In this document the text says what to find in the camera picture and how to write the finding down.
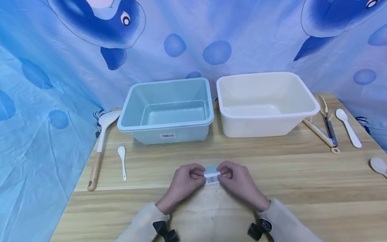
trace finger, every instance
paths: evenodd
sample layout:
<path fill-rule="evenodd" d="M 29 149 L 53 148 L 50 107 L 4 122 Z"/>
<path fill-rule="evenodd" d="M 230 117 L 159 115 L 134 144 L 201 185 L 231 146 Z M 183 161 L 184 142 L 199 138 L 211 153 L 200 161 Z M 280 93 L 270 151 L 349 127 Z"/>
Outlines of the finger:
<path fill-rule="evenodd" d="M 194 169 L 200 170 L 202 172 L 205 171 L 204 166 L 196 164 L 196 163 L 182 166 L 182 168 L 188 169 L 188 171 L 191 171 L 191 170 L 194 170 Z"/>
<path fill-rule="evenodd" d="M 226 178 L 222 175 L 218 175 L 218 180 L 219 180 L 219 183 L 224 185 L 225 187 L 227 188 L 232 188 L 233 186 L 233 180 L 232 179 L 229 179 L 229 178 Z"/>
<path fill-rule="evenodd" d="M 191 177 L 191 179 L 197 180 L 197 179 L 202 178 L 204 176 L 199 176 L 199 175 L 196 175 L 196 174 L 191 174 L 190 177 Z"/>
<path fill-rule="evenodd" d="M 207 179 L 205 177 L 200 177 L 197 180 L 192 180 L 192 183 L 196 189 L 196 188 L 200 187 L 201 185 L 205 184 L 206 180 Z"/>
<path fill-rule="evenodd" d="M 226 173 L 226 175 L 224 175 L 224 177 L 227 179 L 231 179 L 233 177 L 233 175 L 231 173 Z"/>
<path fill-rule="evenodd" d="M 221 170 L 221 169 L 223 169 L 223 168 L 225 168 L 225 167 L 227 167 L 227 168 L 233 170 L 233 169 L 235 169 L 235 168 L 238 167 L 238 166 L 239 166 L 239 165 L 236 164 L 236 163 L 234 163 L 234 162 L 231 162 L 231 161 L 224 161 L 224 162 L 222 162 L 222 163 L 219 164 L 219 166 L 216 168 L 216 170 L 219 171 L 219 170 Z"/>
<path fill-rule="evenodd" d="M 233 172 L 233 170 L 229 169 L 228 167 L 224 167 L 224 168 L 222 168 L 222 169 L 219 170 L 219 173 L 220 173 L 221 175 L 224 175 L 224 174 L 226 174 L 226 173 L 231 173 L 231 172 Z"/>
<path fill-rule="evenodd" d="M 195 175 L 204 177 L 204 172 L 201 170 L 194 169 L 194 170 L 190 171 L 190 174 L 195 174 Z"/>

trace white plastic spoon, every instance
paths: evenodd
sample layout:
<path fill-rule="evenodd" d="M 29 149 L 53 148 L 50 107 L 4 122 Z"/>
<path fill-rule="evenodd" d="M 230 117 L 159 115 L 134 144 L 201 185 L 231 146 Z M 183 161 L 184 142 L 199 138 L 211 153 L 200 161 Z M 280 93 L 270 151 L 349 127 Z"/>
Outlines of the white plastic spoon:
<path fill-rule="evenodd" d="M 387 165 L 382 159 L 380 159 L 379 157 L 372 157 L 370 163 L 374 171 L 382 174 L 387 178 Z"/>
<path fill-rule="evenodd" d="M 344 112 L 344 110 L 341 108 L 337 109 L 336 110 L 336 117 L 344 123 L 344 126 L 347 129 L 347 132 L 349 135 L 349 139 L 351 140 L 353 146 L 355 146 L 356 148 L 361 148 L 362 147 L 361 142 L 360 142 L 359 138 L 356 136 L 355 132 L 353 131 L 351 125 L 349 124 L 348 116 Z"/>
<path fill-rule="evenodd" d="M 122 162 L 122 179 L 126 181 L 126 171 L 125 171 L 125 147 L 120 146 L 118 148 L 118 154 L 121 157 L 121 162 Z"/>

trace light blue plastic basin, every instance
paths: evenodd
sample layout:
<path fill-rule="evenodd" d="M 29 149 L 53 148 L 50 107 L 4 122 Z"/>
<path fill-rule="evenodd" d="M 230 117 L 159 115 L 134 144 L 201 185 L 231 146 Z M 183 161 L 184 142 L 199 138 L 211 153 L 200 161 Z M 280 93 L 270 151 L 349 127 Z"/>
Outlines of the light blue plastic basin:
<path fill-rule="evenodd" d="M 205 140 L 214 121 L 206 78 L 135 84 L 129 90 L 118 129 L 143 144 Z"/>

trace sticker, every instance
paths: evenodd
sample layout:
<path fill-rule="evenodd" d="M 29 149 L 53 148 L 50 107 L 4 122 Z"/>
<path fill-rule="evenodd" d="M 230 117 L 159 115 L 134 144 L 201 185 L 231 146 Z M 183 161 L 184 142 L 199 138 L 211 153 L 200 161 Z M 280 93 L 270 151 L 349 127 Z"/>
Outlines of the sticker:
<path fill-rule="evenodd" d="M 175 138 L 175 134 L 160 134 L 160 137 L 165 139 L 165 138 Z"/>
<path fill-rule="evenodd" d="M 220 173 L 211 173 L 211 174 L 204 174 L 204 177 L 207 179 L 205 181 L 206 186 L 219 184 L 219 180 L 217 179 L 217 176 L 220 175 Z"/>
<path fill-rule="evenodd" d="M 220 173 L 216 170 L 216 168 L 217 165 L 207 166 L 205 168 L 204 177 L 206 178 L 206 186 L 219 184 L 217 176 L 220 175 Z"/>

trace left hand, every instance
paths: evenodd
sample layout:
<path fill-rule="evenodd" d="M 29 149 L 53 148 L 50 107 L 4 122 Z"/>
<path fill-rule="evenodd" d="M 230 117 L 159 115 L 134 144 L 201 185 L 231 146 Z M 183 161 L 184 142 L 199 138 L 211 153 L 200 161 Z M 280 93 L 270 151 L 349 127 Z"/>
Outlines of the left hand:
<path fill-rule="evenodd" d="M 183 199 L 205 184 L 205 168 L 199 164 L 181 166 L 175 171 L 171 185 L 156 207 L 164 214 L 169 214 Z"/>

